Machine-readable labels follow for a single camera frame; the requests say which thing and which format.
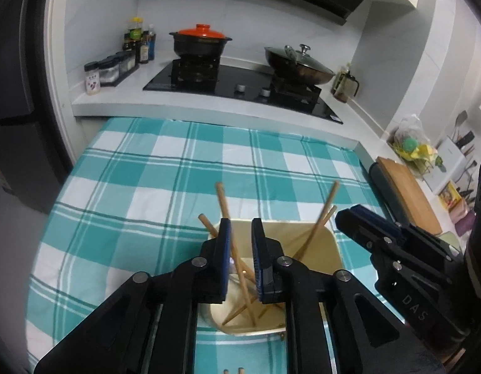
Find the black tray under board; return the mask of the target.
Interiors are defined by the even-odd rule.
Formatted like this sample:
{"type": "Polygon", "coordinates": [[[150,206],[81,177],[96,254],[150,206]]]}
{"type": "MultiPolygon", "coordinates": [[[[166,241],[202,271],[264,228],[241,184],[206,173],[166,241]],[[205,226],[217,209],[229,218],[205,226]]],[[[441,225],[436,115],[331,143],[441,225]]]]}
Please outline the black tray under board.
{"type": "Polygon", "coordinates": [[[403,210],[400,199],[395,194],[393,185],[388,181],[386,174],[381,170],[379,164],[374,162],[368,171],[373,185],[373,190],[383,201],[384,207],[389,212],[390,219],[401,225],[408,225],[409,219],[406,211],[403,210]]]}

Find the wooden cutting board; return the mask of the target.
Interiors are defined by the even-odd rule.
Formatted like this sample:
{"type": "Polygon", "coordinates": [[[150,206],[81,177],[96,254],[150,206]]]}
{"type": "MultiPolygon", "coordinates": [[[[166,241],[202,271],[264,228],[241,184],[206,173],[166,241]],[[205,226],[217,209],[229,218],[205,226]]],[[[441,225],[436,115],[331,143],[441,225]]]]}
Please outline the wooden cutting board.
{"type": "Polygon", "coordinates": [[[435,236],[443,233],[442,226],[410,169],[392,159],[377,157],[379,169],[400,200],[401,210],[410,223],[435,236]]]}

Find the cream plastic utensil holder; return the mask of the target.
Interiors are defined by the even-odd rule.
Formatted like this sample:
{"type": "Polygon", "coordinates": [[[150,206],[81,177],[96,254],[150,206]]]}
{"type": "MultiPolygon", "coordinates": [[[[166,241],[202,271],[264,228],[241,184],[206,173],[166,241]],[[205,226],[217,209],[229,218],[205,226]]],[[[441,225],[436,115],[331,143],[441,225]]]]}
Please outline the cream plastic utensil holder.
{"type": "MultiPolygon", "coordinates": [[[[313,222],[268,220],[263,223],[267,237],[280,242],[284,254],[294,256],[309,237],[313,222]]],[[[310,270],[333,274],[344,268],[333,232],[324,225],[318,228],[316,237],[307,248],[301,262],[310,270]]],[[[209,326],[234,336],[254,336],[283,333],[285,331],[284,306],[263,306],[257,300],[257,289],[250,279],[246,281],[251,296],[252,309],[257,316],[253,324],[234,265],[230,266],[230,280],[226,299],[221,304],[203,304],[200,307],[202,320],[209,326]]]]}

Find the purple cup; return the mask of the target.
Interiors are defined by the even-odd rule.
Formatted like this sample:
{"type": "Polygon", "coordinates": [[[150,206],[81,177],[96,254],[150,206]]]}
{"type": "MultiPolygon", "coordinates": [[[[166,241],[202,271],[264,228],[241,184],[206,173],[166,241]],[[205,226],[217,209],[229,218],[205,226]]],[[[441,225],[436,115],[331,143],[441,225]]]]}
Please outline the purple cup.
{"type": "Polygon", "coordinates": [[[467,232],[470,232],[475,224],[475,220],[476,213],[471,209],[463,218],[455,223],[454,227],[457,235],[463,237],[467,232]]]}

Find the plastic bag with vegetables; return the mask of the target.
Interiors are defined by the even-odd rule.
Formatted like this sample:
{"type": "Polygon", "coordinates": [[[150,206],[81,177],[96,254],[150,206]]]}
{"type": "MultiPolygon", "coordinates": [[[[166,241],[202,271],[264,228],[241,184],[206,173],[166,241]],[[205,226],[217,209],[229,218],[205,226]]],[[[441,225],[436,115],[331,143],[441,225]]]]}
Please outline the plastic bag with vegetables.
{"type": "Polygon", "coordinates": [[[431,145],[417,115],[404,117],[389,138],[389,146],[403,161],[423,175],[444,165],[437,149],[431,145]]]}

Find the yellow box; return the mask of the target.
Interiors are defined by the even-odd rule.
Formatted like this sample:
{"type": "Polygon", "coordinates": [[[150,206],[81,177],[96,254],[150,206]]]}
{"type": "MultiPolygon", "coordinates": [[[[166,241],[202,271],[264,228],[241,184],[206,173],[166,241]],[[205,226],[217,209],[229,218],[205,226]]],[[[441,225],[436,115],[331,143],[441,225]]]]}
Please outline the yellow box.
{"type": "Polygon", "coordinates": [[[448,181],[439,193],[439,200],[445,210],[451,211],[462,199],[457,186],[453,181],[448,181]]]}

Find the white utensil canister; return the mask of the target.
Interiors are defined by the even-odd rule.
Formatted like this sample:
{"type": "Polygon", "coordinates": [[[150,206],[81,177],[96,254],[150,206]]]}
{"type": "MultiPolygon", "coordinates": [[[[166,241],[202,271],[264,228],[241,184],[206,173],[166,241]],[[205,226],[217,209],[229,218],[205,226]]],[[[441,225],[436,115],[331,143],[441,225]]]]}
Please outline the white utensil canister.
{"type": "Polygon", "coordinates": [[[441,166],[429,169],[423,179],[433,194],[438,195],[449,181],[456,183],[473,163],[473,157],[464,156],[450,137],[444,138],[437,147],[437,155],[442,159],[441,166]]]}

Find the teal white checkered tablecloth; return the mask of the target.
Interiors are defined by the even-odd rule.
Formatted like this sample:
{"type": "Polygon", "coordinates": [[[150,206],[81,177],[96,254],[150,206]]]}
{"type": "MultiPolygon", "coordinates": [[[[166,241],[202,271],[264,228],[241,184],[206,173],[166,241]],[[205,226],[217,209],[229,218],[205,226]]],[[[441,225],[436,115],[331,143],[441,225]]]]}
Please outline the teal white checkered tablecloth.
{"type": "Polygon", "coordinates": [[[352,150],[300,135],[115,117],[75,164],[49,214],[32,269],[27,354],[45,356],[132,274],[196,256],[222,182],[235,219],[317,219],[332,184],[339,209],[387,216],[352,150]]]}

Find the black wok glass lid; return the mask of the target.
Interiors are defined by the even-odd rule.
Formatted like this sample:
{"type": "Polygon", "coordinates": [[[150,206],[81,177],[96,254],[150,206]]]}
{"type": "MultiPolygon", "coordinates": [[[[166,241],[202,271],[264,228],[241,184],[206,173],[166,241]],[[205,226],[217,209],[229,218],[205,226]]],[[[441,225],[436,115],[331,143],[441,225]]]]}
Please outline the black wok glass lid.
{"type": "Polygon", "coordinates": [[[311,85],[328,83],[335,76],[335,72],[309,55],[308,45],[301,44],[300,48],[296,51],[289,45],[284,48],[266,46],[265,57],[274,74],[280,78],[311,85]]]}

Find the black gas stove top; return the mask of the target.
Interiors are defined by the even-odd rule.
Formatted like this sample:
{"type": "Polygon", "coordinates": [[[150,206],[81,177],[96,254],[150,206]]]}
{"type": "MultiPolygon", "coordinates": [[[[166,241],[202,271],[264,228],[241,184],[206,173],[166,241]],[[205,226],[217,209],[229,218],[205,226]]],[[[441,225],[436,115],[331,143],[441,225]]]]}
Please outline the black gas stove top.
{"type": "Polygon", "coordinates": [[[175,59],[144,89],[244,100],[301,112],[337,124],[343,122],[320,97],[321,89],[315,85],[219,62],[200,64],[175,59]]]}

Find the black refrigerator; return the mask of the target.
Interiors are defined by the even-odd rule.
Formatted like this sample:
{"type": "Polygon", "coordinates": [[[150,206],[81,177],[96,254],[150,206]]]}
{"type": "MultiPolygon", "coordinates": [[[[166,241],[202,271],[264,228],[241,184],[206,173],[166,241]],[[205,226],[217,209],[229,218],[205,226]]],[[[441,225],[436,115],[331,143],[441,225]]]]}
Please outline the black refrigerator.
{"type": "Polygon", "coordinates": [[[49,213],[72,162],[48,89],[47,0],[0,0],[0,172],[27,207],[49,213]]]}

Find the black pot orange lid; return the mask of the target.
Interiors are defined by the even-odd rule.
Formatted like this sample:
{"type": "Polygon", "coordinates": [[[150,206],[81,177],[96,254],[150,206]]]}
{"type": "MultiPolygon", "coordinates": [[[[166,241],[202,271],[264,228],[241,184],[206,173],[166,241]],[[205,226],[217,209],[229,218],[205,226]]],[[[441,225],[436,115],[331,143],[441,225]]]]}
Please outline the black pot orange lid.
{"type": "Polygon", "coordinates": [[[196,24],[195,28],[169,33],[174,38],[174,52],[180,58],[216,60],[221,57],[226,44],[232,39],[210,25],[196,24]]]}

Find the spice jar rack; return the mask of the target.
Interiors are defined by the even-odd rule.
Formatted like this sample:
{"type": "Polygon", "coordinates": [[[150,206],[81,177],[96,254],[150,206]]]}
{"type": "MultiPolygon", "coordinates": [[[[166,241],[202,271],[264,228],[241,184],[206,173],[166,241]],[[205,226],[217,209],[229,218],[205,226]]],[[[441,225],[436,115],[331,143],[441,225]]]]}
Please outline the spice jar rack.
{"type": "Polygon", "coordinates": [[[116,87],[132,75],[139,65],[134,51],[119,51],[84,65],[85,91],[88,95],[98,94],[103,87],[116,87]]]}

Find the sauce bottles group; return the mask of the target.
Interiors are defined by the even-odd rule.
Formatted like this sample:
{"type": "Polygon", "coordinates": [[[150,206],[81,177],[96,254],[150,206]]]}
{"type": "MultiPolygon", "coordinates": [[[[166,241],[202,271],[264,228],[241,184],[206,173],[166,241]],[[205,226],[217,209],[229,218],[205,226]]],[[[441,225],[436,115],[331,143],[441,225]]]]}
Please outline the sauce bottles group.
{"type": "Polygon", "coordinates": [[[154,25],[145,26],[141,17],[133,17],[124,33],[122,50],[132,51],[137,63],[147,64],[155,58],[155,41],[154,25]]]}

